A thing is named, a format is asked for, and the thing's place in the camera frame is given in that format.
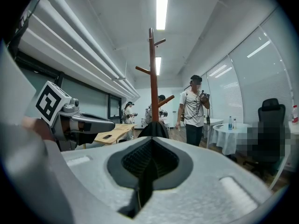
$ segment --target wooden table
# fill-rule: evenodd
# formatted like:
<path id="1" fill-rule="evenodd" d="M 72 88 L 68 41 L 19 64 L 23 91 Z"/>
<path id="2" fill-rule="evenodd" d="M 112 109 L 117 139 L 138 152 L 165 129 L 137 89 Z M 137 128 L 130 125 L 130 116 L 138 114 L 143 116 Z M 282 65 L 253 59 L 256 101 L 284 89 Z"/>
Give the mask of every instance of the wooden table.
<path id="1" fill-rule="evenodd" d="M 125 135 L 130 130 L 133 130 L 133 135 L 135 138 L 134 127 L 137 126 L 136 124 L 115 124 L 115 128 L 109 132 L 98 133 L 97 137 L 95 137 L 94 141 L 100 144 L 113 144 L 114 142 L 117 143 L 117 140 Z M 103 139 L 105 136 L 111 135 L 108 139 Z"/>

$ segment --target bottle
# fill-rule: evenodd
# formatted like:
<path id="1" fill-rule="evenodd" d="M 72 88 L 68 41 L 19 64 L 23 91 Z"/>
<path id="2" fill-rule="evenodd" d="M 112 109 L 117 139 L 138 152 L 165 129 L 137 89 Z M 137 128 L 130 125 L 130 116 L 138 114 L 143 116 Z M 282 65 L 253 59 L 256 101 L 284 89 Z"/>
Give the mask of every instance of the bottle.
<path id="1" fill-rule="evenodd" d="M 297 124 L 298 123 L 298 110 L 297 106 L 293 106 L 293 111 L 292 111 L 292 123 Z"/>
<path id="2" fill-rule="evenodd" d="M 237 120 L 236 120 L 236 118 L 234 118 L 233 129 L 237 129 Z"/>
<path id="3" fill-rule="evenodd" d="M 233 121 L 232 121 L 232 117 L 229 117 L 228 120 L 228 130 L 232 130 L 233 129 Z"/>

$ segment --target handheld device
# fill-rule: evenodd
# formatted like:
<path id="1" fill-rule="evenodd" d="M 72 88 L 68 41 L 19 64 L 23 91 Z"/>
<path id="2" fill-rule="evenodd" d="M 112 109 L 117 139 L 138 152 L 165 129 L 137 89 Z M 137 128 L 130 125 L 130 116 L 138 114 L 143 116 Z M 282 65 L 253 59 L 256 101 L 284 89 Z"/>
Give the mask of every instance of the handheld device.
<path id="1" fill-rule="evenodd" d="M 36 108 L 56 140 L 69 141 L 75 146 L 92 143 L 98 133 L 115 127 L 111 120 L 81 112 L 79 101 L 50 81 L 39 93 Z"/>

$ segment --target office chair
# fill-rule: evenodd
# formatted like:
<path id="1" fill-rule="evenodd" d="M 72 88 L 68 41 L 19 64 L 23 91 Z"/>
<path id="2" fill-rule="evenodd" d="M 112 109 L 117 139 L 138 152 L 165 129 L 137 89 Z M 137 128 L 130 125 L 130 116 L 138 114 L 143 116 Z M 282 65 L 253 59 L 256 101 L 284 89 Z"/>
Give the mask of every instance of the office chair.
<path id="1" fill-rule="evenodd" d="M 275 174 L 274 165 L 280 161 L 280 150 L 285 145 L 285 106 L 276 98 L 267 99 L 258 109 L 258 117 L 258 128 L 248 128 L 248 156 L 257 163 L 245 161 L 243 165 L 253 166 L 251 172 L 258 172 L 263 179 L 265 170 Z"/>

